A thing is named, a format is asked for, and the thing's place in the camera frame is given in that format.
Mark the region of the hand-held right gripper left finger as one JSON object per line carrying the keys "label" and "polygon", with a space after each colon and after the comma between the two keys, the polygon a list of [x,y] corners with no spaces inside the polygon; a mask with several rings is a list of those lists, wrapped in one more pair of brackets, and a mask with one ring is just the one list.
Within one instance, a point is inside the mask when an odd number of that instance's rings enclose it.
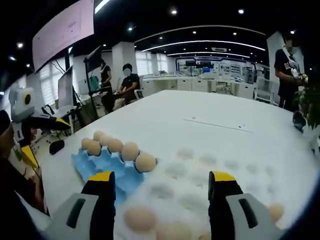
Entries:
{"label": "hand-held right gripper left finger", "polygon": [[72,194],[53,214],[46,228],[49,240],[112,240],[116,178],[113,171],[91,176],[80,193]]}

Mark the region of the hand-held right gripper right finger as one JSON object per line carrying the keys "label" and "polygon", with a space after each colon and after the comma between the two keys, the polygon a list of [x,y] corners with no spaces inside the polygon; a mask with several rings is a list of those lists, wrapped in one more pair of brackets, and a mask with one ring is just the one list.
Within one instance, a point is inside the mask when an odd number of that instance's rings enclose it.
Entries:
{"label": "hand-held right gripper right finger", "polygon": [[209,172],[208,201],[214,240],[279,240],[284,234],[269,209],[226,172]]}

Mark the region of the person's left hand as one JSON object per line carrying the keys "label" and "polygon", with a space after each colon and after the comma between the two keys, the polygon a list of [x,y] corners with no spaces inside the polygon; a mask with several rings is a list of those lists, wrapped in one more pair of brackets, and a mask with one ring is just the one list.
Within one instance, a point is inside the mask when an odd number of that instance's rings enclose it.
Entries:
{"label": "person's left hand", "polygon": [[7,159],[10,156],[11,150],[15,145],[14,141],[14,131],[10,125],[1,135],[0,135],[0,157]]}

